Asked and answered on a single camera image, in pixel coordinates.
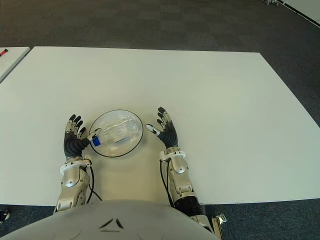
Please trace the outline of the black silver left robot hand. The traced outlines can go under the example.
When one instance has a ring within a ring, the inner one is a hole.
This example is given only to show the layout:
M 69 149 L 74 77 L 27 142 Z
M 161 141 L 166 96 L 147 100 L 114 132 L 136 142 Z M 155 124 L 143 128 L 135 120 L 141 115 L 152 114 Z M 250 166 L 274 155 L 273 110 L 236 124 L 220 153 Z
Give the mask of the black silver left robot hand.
M 87 136 L 84 136 L 86 128 L 80 115 L 73 114 L 67 121 L 63 150 L 67 160 L 82 157 L 83 150 L 95 139 L 101 130 L 98 128 Z

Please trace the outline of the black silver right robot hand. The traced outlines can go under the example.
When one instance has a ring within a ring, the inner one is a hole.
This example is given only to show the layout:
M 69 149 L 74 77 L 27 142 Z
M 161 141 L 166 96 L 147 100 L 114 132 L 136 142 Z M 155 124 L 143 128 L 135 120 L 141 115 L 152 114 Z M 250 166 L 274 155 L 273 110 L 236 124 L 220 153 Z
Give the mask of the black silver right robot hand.
M 161 126 L 161 129 L 152 124 L 146 124 L 145 127 L 157 136 L 167 149 L 178 147 L 178 135 L 169 113 L 163 107 L 159 107 L 157 116 L 158 119 L 156 121 Z

